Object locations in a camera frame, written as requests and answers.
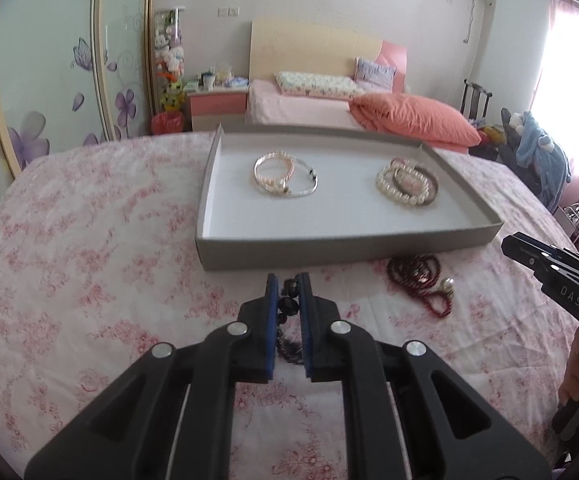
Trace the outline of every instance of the red plastic bag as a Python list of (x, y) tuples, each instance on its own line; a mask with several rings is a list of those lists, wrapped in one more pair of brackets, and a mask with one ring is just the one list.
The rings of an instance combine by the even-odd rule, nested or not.
[(152, 134), (179, 134), (184, 123), (182, 112), (162, 112), (152, 118)]

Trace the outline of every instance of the blue jacket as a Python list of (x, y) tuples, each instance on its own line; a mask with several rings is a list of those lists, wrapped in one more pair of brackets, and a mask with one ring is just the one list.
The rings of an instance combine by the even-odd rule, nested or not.
[(552, 153), (539, 148), (539, 143), (549, 143), (549, 136), (538, 126), (531, 112), (525, 112), (524, 118), (525, 130), (516, 150), (516, 162), (523, 168), (528, 168), (534, 162), (541, 185), (538, 199), (550, 213), (553, 213), (558, 207), (565, 184), (572, 180), (569, 161), (565, 152), (556, 143)]

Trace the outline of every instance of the gray box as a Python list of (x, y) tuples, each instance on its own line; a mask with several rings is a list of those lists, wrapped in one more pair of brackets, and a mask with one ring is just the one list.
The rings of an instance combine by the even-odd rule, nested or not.
[[(256, 184), (254, 162), (274, 150), (314, 167), (315, 193), (276, 197)], [(415, 158), (438, 176), (434, 202), (405, 207), (378, 191), (376, 174), (394, 156)], [(300, 173), (306, 172), (297, 166), (290, 187), (304, 189)], [(205, 169), (196, 247), (205, 270), (297, 268), (485, 245), (502, 225), (467, 181), (419, 140), (253, 124), (218, 128)]]

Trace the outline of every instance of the purple pillow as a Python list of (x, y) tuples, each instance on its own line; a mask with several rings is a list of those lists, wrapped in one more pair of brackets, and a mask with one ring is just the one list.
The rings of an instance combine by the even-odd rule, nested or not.
[(391, 92), (395, 75), (395, 66), (379, 65), (364, 57), (356, 58), (354, 81), (367, 91)]

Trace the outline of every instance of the mattress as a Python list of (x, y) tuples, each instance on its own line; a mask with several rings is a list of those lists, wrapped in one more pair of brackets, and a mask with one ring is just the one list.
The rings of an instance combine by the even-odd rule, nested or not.
[[(37, 159), (0, 200), (0, 453), (30, 457), (159, 341), (201, 341), (264, 293), (267, 271), (204, 272), (194, 244), (210, 133), (110, 142)], [(439, 254), (453, 312), (433, 317), (384, 260), (300, 269), (375, 339), (417, 338), (551, 456), (549, 421), (577, 323), (505, 258), (518, 230), (571, 247), (503, 165), (442, 152), (505, 225), (484, 247)], [(279, 277), (293, 275), (275, 271)], [(238, 384), (230, 478), (347, 478), (340, 385), (278, 360)]]
[[(300, 124), (363, 130), (349, 111), (347, 101), (283, 95), (275, 82), (255, 79), (250, 84), (247, 104), (251, 124)], [(467, 153), (467, 148), (445, 142), (429, 142), (435, 148)]]

